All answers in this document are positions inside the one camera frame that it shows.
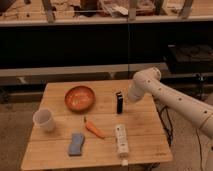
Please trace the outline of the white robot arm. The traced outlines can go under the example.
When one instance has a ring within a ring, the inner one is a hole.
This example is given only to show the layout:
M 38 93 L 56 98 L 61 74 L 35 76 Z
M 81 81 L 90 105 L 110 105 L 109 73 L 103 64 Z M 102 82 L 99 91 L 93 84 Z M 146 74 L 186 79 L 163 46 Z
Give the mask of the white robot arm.
M 128 90 L 128 99 L 137 102 L 146 93 L 151 93 L 213 139 L 213 106 L 162 84 L 160 79 L 161 72 L 156 67 L 136 72 Z

